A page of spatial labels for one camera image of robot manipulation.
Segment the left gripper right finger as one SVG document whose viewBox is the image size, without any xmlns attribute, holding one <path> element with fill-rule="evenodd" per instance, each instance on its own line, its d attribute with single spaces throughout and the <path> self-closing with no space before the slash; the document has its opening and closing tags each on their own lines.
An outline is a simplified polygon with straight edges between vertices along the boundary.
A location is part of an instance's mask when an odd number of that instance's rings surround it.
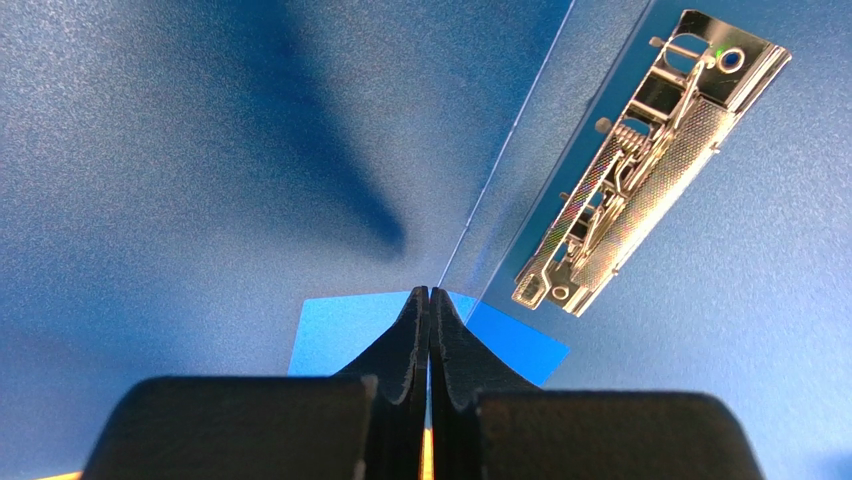
<svg viewBox="0 0 852 480">
<path fill-rule="evenodd" d="M 759 479 L 735 416 L 677 391 L 558 391 L 527 381 L 430 299 L 438 479 Z"/>
</svg>

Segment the blue file folder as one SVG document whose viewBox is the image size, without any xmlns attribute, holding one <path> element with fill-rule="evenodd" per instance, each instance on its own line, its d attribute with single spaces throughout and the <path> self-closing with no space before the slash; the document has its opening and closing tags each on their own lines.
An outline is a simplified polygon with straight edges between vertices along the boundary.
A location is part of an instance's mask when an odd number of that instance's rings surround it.
<svg viewBox="0 0 852 480">
<path fill-rule="evenodd" d="M 849 478 L 849 2 L 696 2 L 791 62 L 584 315 L 511 300 L 687 8 L 3 2 L 2 477 L 148 377 L 335 370 L 424 285 L 549 388 L 709 392 L 768 478 Z"/>
</svg>

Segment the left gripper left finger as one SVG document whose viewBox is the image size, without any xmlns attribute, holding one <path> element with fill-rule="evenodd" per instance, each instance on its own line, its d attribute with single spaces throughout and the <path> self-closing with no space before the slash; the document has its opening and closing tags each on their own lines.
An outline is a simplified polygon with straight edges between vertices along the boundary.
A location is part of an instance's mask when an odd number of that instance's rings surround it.
<svg viewBox="0 0 852 480">
<path fill-rule="evenodd" d="M 325 377 L 161 376 L 117 403 L 86 479 L 416 479 L 429 293 Z"/>
</svg>

